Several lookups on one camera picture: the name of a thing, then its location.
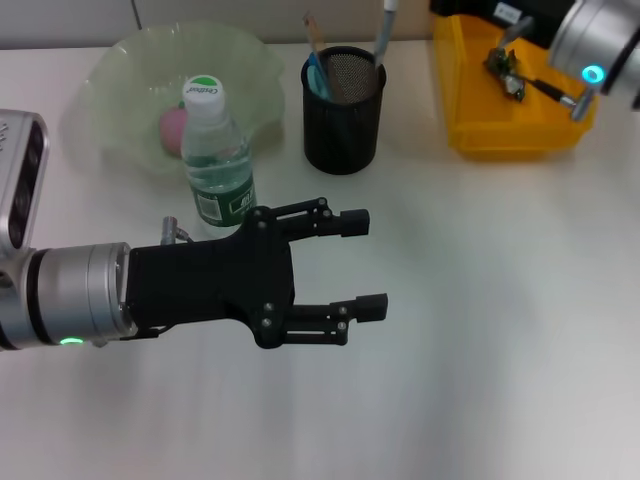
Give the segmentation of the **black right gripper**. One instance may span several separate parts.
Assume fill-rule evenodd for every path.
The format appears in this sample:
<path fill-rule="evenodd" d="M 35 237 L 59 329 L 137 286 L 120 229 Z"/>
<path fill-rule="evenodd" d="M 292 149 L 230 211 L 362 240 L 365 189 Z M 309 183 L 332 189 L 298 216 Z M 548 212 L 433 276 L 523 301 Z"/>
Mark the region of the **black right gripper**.
<path fill-rule="evenodd" d="M 531 17 L 533 29 L 525 39 L 539 47 L 549 48 L 573 5 L 573 0 L 432 0 L 429 9 L 442 17 L 477 17 L 502 29 Z"/>

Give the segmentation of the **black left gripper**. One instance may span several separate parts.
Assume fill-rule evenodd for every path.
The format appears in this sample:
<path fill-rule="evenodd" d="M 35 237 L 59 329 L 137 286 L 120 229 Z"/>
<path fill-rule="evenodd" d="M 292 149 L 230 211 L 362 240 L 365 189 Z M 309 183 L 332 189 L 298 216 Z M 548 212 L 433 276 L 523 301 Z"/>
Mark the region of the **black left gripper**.
<path fill-rule="evenodd" d="M 288 241 L 275 229 L 259 228 L 252 210 L 222 239 L 131 250 L 125 306 L 135 339 L 230 319 L 247 326 L 263 348 L 266 317 L 293 304 L 293 267 Z"/>

